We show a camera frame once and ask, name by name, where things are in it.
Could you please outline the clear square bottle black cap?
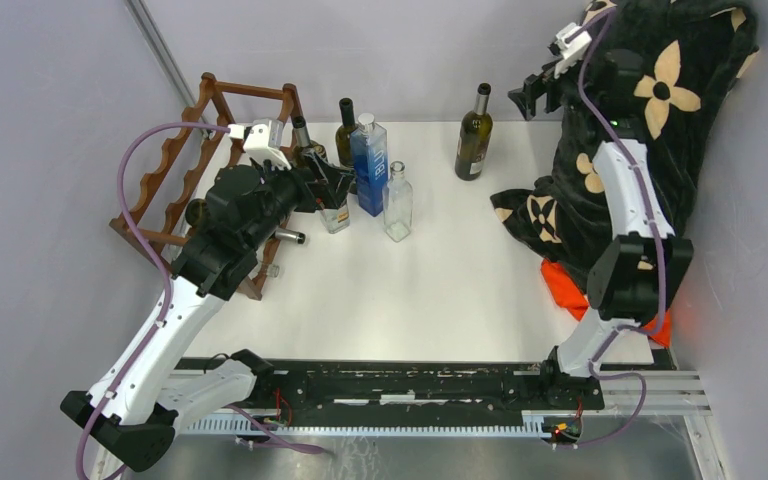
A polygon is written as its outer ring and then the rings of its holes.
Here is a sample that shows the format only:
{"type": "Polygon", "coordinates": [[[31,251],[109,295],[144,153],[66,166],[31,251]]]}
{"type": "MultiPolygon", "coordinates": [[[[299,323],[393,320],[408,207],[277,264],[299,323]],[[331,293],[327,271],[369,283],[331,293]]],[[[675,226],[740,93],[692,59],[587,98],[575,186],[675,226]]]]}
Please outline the clear square bottle black cap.
{"type": "Polygon", "coordinates": [[[348,201],[344,200],[336,209],[328,209],[323,200],[317,200],[320,219],[329,234],[336,234],[350,225],[348,201]]]}

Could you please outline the blue square glass bottle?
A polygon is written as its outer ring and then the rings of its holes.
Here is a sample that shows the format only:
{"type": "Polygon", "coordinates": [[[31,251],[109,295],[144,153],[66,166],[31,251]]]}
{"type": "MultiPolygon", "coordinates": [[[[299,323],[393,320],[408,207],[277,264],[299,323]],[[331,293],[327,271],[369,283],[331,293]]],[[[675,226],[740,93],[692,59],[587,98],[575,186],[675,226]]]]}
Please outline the blue square glass bottle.
{"type": "Polygon", "coordinates": [[[383,211],[383,188],[388,181],[387,130],[373,114],[363,113],[358,117],[358,128],[350,134],[350,148],[358,204],[377,217],[383,211]]]}

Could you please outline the clear round glass bottle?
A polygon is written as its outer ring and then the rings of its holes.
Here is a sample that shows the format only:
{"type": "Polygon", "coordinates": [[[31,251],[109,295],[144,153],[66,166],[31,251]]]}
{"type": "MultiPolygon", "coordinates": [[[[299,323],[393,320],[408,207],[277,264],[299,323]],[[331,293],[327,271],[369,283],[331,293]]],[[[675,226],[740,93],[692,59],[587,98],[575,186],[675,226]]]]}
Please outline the clear round glass bottle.
{"type": "Polygon", "coordinates": [[[404,240],[412,232],[413,187],[405,176],[405,164],[394,161],[385,188],[384,226],[394,242],[404,240]]]}

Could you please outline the brown wooden wine rack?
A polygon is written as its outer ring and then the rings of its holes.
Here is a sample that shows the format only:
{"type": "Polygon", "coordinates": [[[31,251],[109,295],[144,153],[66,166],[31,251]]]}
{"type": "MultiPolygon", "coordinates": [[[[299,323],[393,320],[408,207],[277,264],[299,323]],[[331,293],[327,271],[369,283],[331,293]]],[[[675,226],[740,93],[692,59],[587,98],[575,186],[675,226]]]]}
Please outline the brown wooden wine rack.
{"type": "MultiPolygon", "coordinates": [[[[219,81],[212,73],[205,72],[201,76],[198,99],[190,102],[184,108],[181,119],[183,121],[196,121],[201,118],[208,105],[213,105],[217,112],[216,120],[219,125],[227,126],[233,123],[234,116],[225,98],[227,94],[279,101],[281,110],[278,119],[282,122],[287,122],[292,117],[303,113],[298,90],[293,83],[286,83],[279,89],[267,88],[219,81]]],[[[192,132],[191,128],[184,128],[179,130],[175,136],[167,138],[161,147],[162,156],[159,166],[142,175],[139,198],[136,205],[129,209],[135,222],[139,222],[143,218],[192,132]]],[[[223,134],[213,134],[201,141],[198,162],[193,168],[179,176],[182,180],[182,192],[176,200],[166,206],[163,227],[158,231],[147,229],[142,231],[149,242],[149,248],[156,254],[161,254],[166,246],[181,247],[188,239],[186,235],[174,234],[173,230],[181,220],[186,205],[195,198],[196,187],[202,180],[214,154],[217,152],[228,153],[230,155],[227,163],[229,167],[239,163],[245,153],[243,143],[240,140],[233,140],[230,147],[222,149],[220,143],[226,139],[227,137],[223,134]]]]}

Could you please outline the green wine bottle brown label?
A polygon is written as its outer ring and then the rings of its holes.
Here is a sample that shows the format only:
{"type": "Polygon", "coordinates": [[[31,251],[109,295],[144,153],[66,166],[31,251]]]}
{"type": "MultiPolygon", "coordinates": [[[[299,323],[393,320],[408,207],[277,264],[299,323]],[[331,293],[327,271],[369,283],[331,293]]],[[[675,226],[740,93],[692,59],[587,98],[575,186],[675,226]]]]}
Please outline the green wine bottle brown label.
{"type": "MultiPolygon", "coordinates": [[[[200,198],[191,200],[185,208],[184,218],[193,229],[199,228],[209,218],[207,202],[200,198]]],[[[272,237],[298,245],[304,245],[307,242],[307,236],[304,233],[284,227],[277,228],[272,237]]]]}

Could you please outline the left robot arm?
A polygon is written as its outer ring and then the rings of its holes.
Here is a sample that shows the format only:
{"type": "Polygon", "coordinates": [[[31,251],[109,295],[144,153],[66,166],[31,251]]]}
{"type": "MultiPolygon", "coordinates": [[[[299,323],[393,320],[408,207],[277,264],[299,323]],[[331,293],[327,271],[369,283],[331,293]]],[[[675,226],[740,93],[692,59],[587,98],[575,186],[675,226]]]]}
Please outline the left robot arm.
{"type": "Polygon", "coordinates": [[[243,350],[178,387],[165,382],[207,322],[257,267],[257,252],[294,212],[338,209],[355,173],[317,157],[282,169],[268,160],[221,169],[206,213],[169,270],[150,317],[117,362],[88,391],[71,391],[61,410],[125,467],[156,464],[179,433],[244,401],[266,405],[274,394],[268,363],[243,350]]]}

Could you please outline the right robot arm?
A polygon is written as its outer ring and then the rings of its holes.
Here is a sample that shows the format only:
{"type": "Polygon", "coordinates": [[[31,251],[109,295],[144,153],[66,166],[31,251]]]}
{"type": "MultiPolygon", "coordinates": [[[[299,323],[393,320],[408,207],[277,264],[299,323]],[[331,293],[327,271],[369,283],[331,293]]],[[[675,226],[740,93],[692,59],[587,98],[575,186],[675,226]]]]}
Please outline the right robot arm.
{"type": "Polygon", "coordinates": [[[586,106],[606,132],[594,157],[609,210],[612,241],[588,273],[588,309],[570,336],[541,362],[537,382],[540,400],[562,408],[578,392],[599,387],[602,358],[625,332],[657,334],[670,301],[693,255],[690,240],[678,238],[658,204],[646,163],[647,147],[630,119],[622,133],[586,94],[588,61],[579,55],[560,57],[527,77],[508,97],[525,120],[536,101],[546,97],[548,112],[561,104],[586,106]]]}

